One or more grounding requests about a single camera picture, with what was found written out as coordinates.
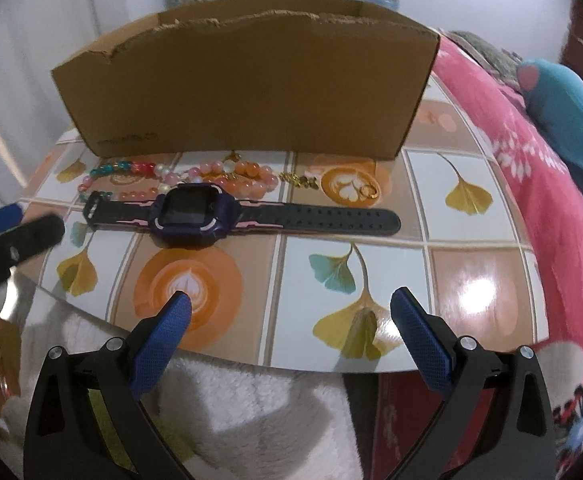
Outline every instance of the black watch strap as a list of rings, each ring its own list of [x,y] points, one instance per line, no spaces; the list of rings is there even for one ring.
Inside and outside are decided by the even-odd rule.
[[[94,191],[84,204],[82,216],[91,227],[147,227],[153,200],[145,202],[118,202],[107,200]]]
[[[393,235],[400,230],[398,215],[389,209],[358,209],[280,202],[241,200],[233,228],[246,230],[351,235]]]

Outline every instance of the watch screen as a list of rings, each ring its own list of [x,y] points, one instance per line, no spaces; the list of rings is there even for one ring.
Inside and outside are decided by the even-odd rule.
[[[202,227],[212,218],[218,191],[212,187],[179,187],[167,195],[159,222],[162,225]]]

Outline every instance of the gold charm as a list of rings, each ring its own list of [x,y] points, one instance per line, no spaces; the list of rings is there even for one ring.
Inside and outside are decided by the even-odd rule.
[[[240,160],[242,158],[242,156],[239,153],[236,153],[236,150],[231,150],[231,153],[229,153],[223,160],[222,162],[226,162],[228,160],[231,160],[233,162],[238,162],[238,160]]]
[[[298,176],[295,173],[283,171],[278,177],[284,182],[289,182],[293,187],[302,187],[303,189],[319,189],[318,181],[315,176]]]

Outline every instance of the yellow ginkgo leaf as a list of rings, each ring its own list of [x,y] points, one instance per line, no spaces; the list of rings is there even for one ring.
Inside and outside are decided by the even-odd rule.
[[[363,354],[370,361],[380,359],[379,350],[373,346],[375,333],[376,315],[369,308],[359,310],[353,318],[340,353],[348,359],[360,359]]]
[[[325,345],[342,350],[349,336],[349,329],[353,324],[356,313],[360,310],[358,302],[350,304],[333,314],[319,319],[314,325],[313,334]]]
[[[89,260],[87,247],[76,256],[62,260],[58,264],[56,272],[62,288],[72,296],[91,292],[98,283],[98,274],[94,264]]]
[[[64,170],[56,175],[56,180],[62,184],[71,182],[73,179],[82,175],[82,172],[86,169],[86,166],[80,158],[77,158],[74,162],[69,164]]]
[[[368,290],[349,306],[318,320],[313,334],[343,357],[360,359],[364,355],[370,361],[403,342],[389,311],[373,301]]]
[[[482,215],[494,203],[494,199],[486,189],[470,184],[458,175],[458,185],[447,195],[445,203],[450,208],[465,212],[468,215],[478,213]]]

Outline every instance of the table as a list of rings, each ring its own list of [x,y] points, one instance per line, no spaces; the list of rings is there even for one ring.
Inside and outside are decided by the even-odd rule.
[[[229,153],[134,160],[181,173]],[[239,153],[276,173],[315,176],[319,183],[315,190],[281,182],[265,200],[389,208],[402,222],[396,235],[232,236],[193,251],[160,247],[135,231],[89,231],[77,185],[106,161],[73,129],[21,201],[25,218],[61,215],[65,237],[21,270],[57,298],[126,330],[154,315],[174,290],[185,290],[193,322],[180,346],[235,362],[340,372],[414,369],[388,311],[399,286],[408,286],[425,310],[443,316],[457,333],[508,350],[545,339],[547,317],[523,219],[491,153],[432,75],[393,161]],[[356,188],[365,184],[379,196],[362,198]],[[139,192],[156,185],[114,174],[92,189]]]

